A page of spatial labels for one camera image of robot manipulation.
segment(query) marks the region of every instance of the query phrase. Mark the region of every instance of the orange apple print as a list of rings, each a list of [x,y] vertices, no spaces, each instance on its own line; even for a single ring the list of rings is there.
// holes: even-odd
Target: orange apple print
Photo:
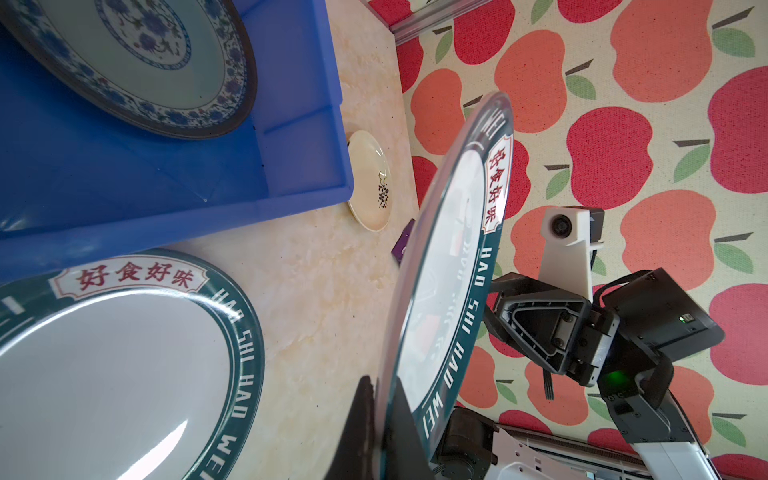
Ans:
[[[621,221],[627,241],[622,258],[631,272],[663,267],[692,290],[712,275],[712,200],[690,190],[669,190],[642,200]]]
[[[419,208],[421,208],[429,185],[432,184],[432,178],[437,172],[437,167],[424,157],[414,155],[411,160],[413,162],[413,178],[416,182],[416,200],[419,201]]]
[[[632,200],[654,169],[650,122],[629,108],[595,108],[568,129],[571,189],[580,204],[605,210]]]
[[[416,87],[411,98],[414,134],[424,150],[445,155],[464,125],[462,79],[447,68],[435,70]]]
[[[560,35],[537,30],[518,39],[498,61],[496,85],[509,95],[516,131],[535,134],[560,120],[568,101],[564,57]]]
[[[498,391],[493,378],[495,370],[496,365],[491,354],[482,347],[475,346],[462,389],[458,392],[464,403],[479,409],[490,409],[496,405]]]
[[[712,383],[699,372],[675,366],[670,391],[685,410],[690,426],[699,435],[701,443],[709,442],[712,437],[710,404],[715,398]]]
[[[632,445],[628,444],[624,437],[616,429],[599,429],[590,433],[587,443],[603,449],[615,450],[630,454],[637,454]]]
[[[712,64],[711,7],[712,0],[633,0],[619,14],[611,32],[614,78],[630,97],[670,101],[704,79]]]
[[[712,458],[712,463],[721,475],[731,475],[744,480],[765,480],[768,478],[768,462],[760,458],[730,453]]]
[[[731,78],[712,97],[709,118],[717,183],[742,194],[768,192],[768,67]]]
[[[515,246],[515,268],[531,278],[538,278],[541,258],[544,256],[544,237],[541,222],[549,206],[535,208],[520,217],[512,227],[509,237]]]
[[[509,0],[491,0],[453,21],[453,49],[459,60],[478,65],[496,55],[507,41],[515,6]]]
[[[553,375],[554,400],[544,396],[544,374],[541,367],[530,362],[525,367],[528,379],[528,399],[546,419],[560,425],[579,425],[589,416],[584,387],[565,375]]]
[[[402,93],[406,93],[419,77],[422,62],[424,61],[424,49],[422,44],[419,43],[419,37],[416,37],[402,45],[398,45],[396,50]]]
[[[729,379],[768,385],[766,299],[768,285],[748,283],[718,293],[710,303],[710,315],[725,332],[725,340],[712,347],[710,357]]]
[[[507,410],[498,416],[498,422],[502,425],[552,435],[552,431],[547,427],[546,423],[521,410]]]

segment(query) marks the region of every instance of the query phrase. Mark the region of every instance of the black cable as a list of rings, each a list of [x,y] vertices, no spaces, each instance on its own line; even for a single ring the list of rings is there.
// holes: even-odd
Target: black cable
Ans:
[[[600,297],[603,296],[603,293],[605,293],[605,290],[608,290],[612,286],[621,285],[622,283],[629,283],[632,280],[637,280],[641,276],[645,275],[646,273],[650,273],[650,270],[640,270],[635,273],[630,273],[629,275],[624,275],[621,278],[617,278],[613,282],[606,283],[605,285],[601,286],[597,292],[594,293],[592,296],[592,304],[600,306]]]

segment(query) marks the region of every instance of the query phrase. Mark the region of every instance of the floral pattern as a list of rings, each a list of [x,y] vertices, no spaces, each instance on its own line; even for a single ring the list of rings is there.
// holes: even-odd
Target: floral pattern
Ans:
[[[95,0],[94,3],[99,18],[114,39],[144,63],[164,70],[178,70],[190,60],[192,45],[187,29],[165,0]]]
[[[420,3],[370,5],[386,19]],[[720,473],[761,480],[766,12],[748,0],[491,0],[397,48],[419,198],[477,103],[506,91],[519,170],[494,275],[538,276],[548,206],[603,207],[593,284],[663,267],[723,328],[720,345],[675,362],[671,390]],[[541,369],[481,328],[461,404],[508,425],[634,452],[597,388],[554,377],[550,401]]]
[[[133,45],[134,49],[129,48],[136,56],[139,55],[135,48],[149,52],[150,50],[144,47],[154,46],[155,52],[153,53],[161,53],[158,49],[165,48],[165,45],[162,41],[158,41],[159,38],[173,38],[176,31],[179,35],[186,35],[181,21],[163,0],[143,0],[144,4],[140,3],[140,0],[95,1],[97,9],[99,6],[106,6],[106,9],[102,8],[104,12],[108,10],[109,15],[114,14],[114,18],[121,18],[123,22],[129,18],[138,18],[136,15],[141,12],[141,18],[138,18],[141,20],[139,29],[144,30],[135,37],[139,46]],[[111,107],[119,107],[149,121],[156,121],[171,127],[191,129],[213,127],[222,124],[234,115],[243,103],[245,98],[244,85],[248,82],[243,45],[240,43],[240,37],[232,19],[221,5],[221,0],[197,0],[197,3],[206,12],[214,31],[217,33],[217,39],[224,54],[226,69],[218,95],[206,104],[188,109],[169,108],[139,98],[108,78],[101,76],[59,35],[37,0],[14,0],[12,6],[18,20],[27,28],[30,36],[38,40],[38,43],[58,62],[59,66],[86,88],[97,92]],[[115,22],[117,23],[112,24],[110,20],[110,25],[120,25],[118,20]],[[152,34],[151,40],[141,38],[142,34],[148,36],[150,33]],[[115,38],[118,41],[122,39],[122,37],[118,38],[117,36]],[[170,41],[168,43],[173,49],[174,46]],[[187,53],[191,53],[190,44],[186,41],[185,48]],[[144,57],[140,58],[142,61],[147,61]]]
[[[379,178],[379,209],[386,208],[389,203],[389,187],[386,178]]]

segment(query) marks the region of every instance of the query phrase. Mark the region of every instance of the small white saucer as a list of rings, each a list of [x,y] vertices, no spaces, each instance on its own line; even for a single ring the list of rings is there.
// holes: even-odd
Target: small white saucer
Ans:
[[[349,138],[349,160],[355,190],[349,199],[349,209],[366,229],[378,232],[386,227],[392,213],[389,198],[391,174],[379,142],[364,130]]]

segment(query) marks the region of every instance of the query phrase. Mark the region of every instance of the plate rim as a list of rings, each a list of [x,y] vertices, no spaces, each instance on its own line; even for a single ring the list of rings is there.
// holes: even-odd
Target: plate rim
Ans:
[[[0,0],[0,23],[8,29],[13,38],[40,65],[69,87],[74,93],[119,120],[164,137],[181,138],[184,140],[207,140],[222,137],[235,131],[248,119],[253,110],[253,104],[256,101],[256,92],[258,88],[256,59],[253,56],[253,46],[250,43],[248,32],[243,24],[243,19],[240,17],[240,13],[234,6],[234,3],[232,3],[232,0],[218,1],[221,2],[221,5],[227,10],[227,14],[232,21],[232,25],[235,28],[237,35],[240,37],[240,43],[243,47],[243,59],[245,61],[247,75],[246,84],[243,86],[245,94],[243,95],[243,101],[240,103],[240,106],[232,116],[228,117],[227,121],[203,128],[172,127],[158,121],[148,120],[147,118],[133,114],[123,108],[118,108],[111,102],[105,101],[102,96],[96,94],[90,88],[87,88],[72,73],[60,66],[58,61],[40,46],[35,37],[30,35],[28,30],[17,19],[17,15],[14,13],[13,8],[8,5],[8,1],[9,0]]]
[[[346,142],[347,151],[349,152],[349,147],[352,145],[352,141],[355,137],[367,137],[368,140],[373,141],[376,148],[382,152],[382,157],[384,161],[384,165],[386,165],[387,170],[387,177],[392,176],[392,170],[389,168],[389,162],[386,160],[386,154],[384,153],[384,149],[382,148],[381,144],[379,144],[379,141],[376,140],[376,137],[371,134],[371,132],[367,130],[357,130],[352,135],[349,136],[349,140]],[[352,155],[349,156],[349,162],[352,163]],[[379,229],[373,229],[369,227],[366,222],[362,221],[358,213],[355,211],[355,207],[352,205],[352,198],[346,201],[347,206],[349,206],[349,210],[352,211],[352,216],[355,217],[355,220],[357,220],[357,223],[363,226],[368,231],[371,232],[380,232],[386,228],[387,225],[389,225],[389,220],[392,218],[392,210],[387,208],[387,216],[386,216],[386,222],[384,222],[384,225],[382,225]]]
[[[197,455],[194,463],[189,466],[189,469],[184,473],[184,476],[182,476],[180,480],[198,477],[211,478],[212,480],[224,480],[230,474],[247,442],[263,391],[266,354],[258,316],[245,292],[229,275],[205,260],[176,250],[164,248],[149,249],[87,263],[83,266],[90,266],[94,263],[108,262],[116,259],[121,259],[121,262],[123,259],[125,261],[130,261],[131,258],[135,259],[137,257],[154,257],[158,259],[164,258],[182,261],[191,263],[203,270],[202,276],[205,280],[197,290],[195,290],[195,296],[186,295],[186,297],[187,300],[196,303],[205,310],[221,329],[227,344],[227,356],[229,357],[230,367],[228,374],[229,381],[227,384],[224,404],[219,413],[216,425],[213,428],[209,439],[206,441],[205,446]],[[0,353],[6,348],[10,348],[10,346],[6,348],[4,347],[14,338],[45,323],[47,319],[56,313],[68,310],[78,302],[84,300],[88,301],[99,296],[109,296],[110,294],[114,294],[116,291],[114,288],[94,291],[92,294],[80,298],[61,294],[61,292],[57,293],[54,288],[54,280],[63,277],[67,273],[77,272],[81,270],[81,267],[82,266],[75,266],[0,285],[0,302],[2,302],[0,303],[0,305],[2,305],[0,306],[0,328],[6,324],[6,327],[3,330],[0,330]],[[171,288],[166,286],[146,285],[128,285],[117,290],[133,290],[140,292],[147,289],[171,290]],[[12,293],[13,290],[30,292],[27,295],[28,300],[18,302],[13,295],[9,295],[9,292]],[[173,291],[174,295],[177,296],[179,290]],[[19,310],[20,313],[13,311],[12,306],[17,310],[21,307]],[[35,316],[27,319],[24,318],[37,310],[43,313],[43,315],[40,315],[38,320],[25,325],[29,320],[34,319]],[[227,311],[235,313],[236,315],[232,316],[230,313],[227,313]],[[10,315],[7,315],[6,320],[2,321],[2,317],[6,316],[3,314],[7,312],[10,312]],[[244,328],[238,330],[236,324]],[[23,328],[14,332],[14,330],[20,326],[23,326]],[[250,338],[247,338],[246,332],[249,331]],[[247,351],[247,348],[245,348],[247,343],[253,343],[252,352]],[[244,357],[243,354],[253,356],[253,358],[249,359],[248,357]],[[245,386],[250,387],[249,392],[247,390],[241,390],[241,388]],[[237,436],[229,435],[230,433],[236,433]],[[224,460],[224,465],[218,470],[206,470],[207,465],[212,461],[210,457],[216,455],[215,453],[212,453],[214,449],[217,449],[217,451],[221,450],[221,453],[219,453],[217,457],[218,460]]]
[[[500,115],[498,112],[503,113],[506,123],[502,123],[498,130],[495,131],[491,137],[487,137],[485,145],[479,142],[481,138],[480,134],[484,133],[484,129],[490,129],[493,127],[493,118],[497,118]],[[477,151],[480,154],[481,161],[486,169],[486,174],[489,174],[485,165],[488,163],[488,153],[484,152],[485,147],[489,150],[491,147],[498,146],[503,139],[508,137],[510,152],[509,152],[509,170],[512,166],[512,150],[514,143],[514,128],[512,109],[509,102],[509,96],[506,93],[500,91],[487,94],[478,104],[477,108],[472,112],[469,119],[464,123],[464,126],[458,133],[448,153],[443,157],[443,164],[438,169],[432,184],[429,187],[427,195],[422,203],[421,210],[419,212],[418,220],[411,232],[411,236],[408,242],[408,248],[406,254],[403,257],[400,274],[398,281],[392,294],[392,302],[389,305],[389,313],[387,316],[387,330],[385,333],[384,346],[382,349],[382,359],[379,367],[379,377],[376,385],[376,397],[374,404],[374,449],[373,449],[373,471],[374,477],[380,478],[385,471],[386,459],[385,452],[383,450],[384,437],[386,433],[386,426],[388,418],[391,412],[392,397],[395,392],[397,367],[399,363],[400,349],[402,347],[402,339],[406,332],[407,316],[412,307],[412,297],[417,285],[416,280],[419,278],[421,269],[423,266],[423,256],[429,245],[429,240],[432,237],[432,233],[435,227],[437,214],[442,206],[442,202],[445,198],[445,193],[448,190],[450,180],[455,173],[456,165],[462,158],[462,155],[467,151]],[[486,184],[486,198],[484,201],[484,210],[488,206],[488,185]],[[504,199],[504,207],[506,208],[506,196]],[[502,236],[503,228],[503,214],[502,221],[494,230],[485,231],[485,226],[480,231],[480,241],[478,242],[478,248],[491,247],[489,255],[486,257],[485,252],[481,257],[478,255],[475,258],[475,265],[473,267],[473,275],[478,271],[478,265],[481,261],[488,261],[490,267],[489,273],[491,276],[487,277],[488,281],[484,280],[483,286],[477,286],[477,283],[470,283],[470,288],[465,298],[465,305],[462,308],[462,317],[465,312],[468,311],[468,302],[471,300],[470,296],[474,293],[477,294],[476,300],[482,298],[482,304],[477,305],[479,310],[475,315],[482,315],[482,310],[485,308],[485,298],[488,295],[490,288],[490,280],[492,279],[493,265],[495,265],[496,257],[498,254],[498,246]],[[458,358],[458,371],[454,375],[456,382],[459,385],[463,380],[466,369],[468,368],[469,359],[471,356],[472,348],[474,348],[476,336],[479,331],[481,317],[474,324],[464,331],[457,326],[456,333],[454,334],[452,342],[455,342],[459,336],[467,339],[467,344],[470,348],[467,349],[463,358]],[[448,355],[443,359],[443,364],[439,370],[439,374],[432,382],[430,389],[425,399],[422,399],[419,407],[416,408],[414,415],[415,426],[417,427],[417,435],[422,443],[422,447],[427,454],[427,460],[432,457],[432,452],[437,446],[437,441],[442,436],[442,430],[447,424],[450,412],[453,409],[455,400],[458,399],[458,388],[448,390],[448,395],[445,397],[445,402],[441,405],[442,410],[439,415],[435,416],[435,428],[437,432],[432,433],[431,436],[425,438],[422,434],[421,422],[416,421],[417,416],[422,416],[421,412],[425,410],[425,406],[429,404],[429,399],[434,392],[438,391],[439,380],[443,377],[445,366],[448,358],[451,356],[451,350],[449,349]]]

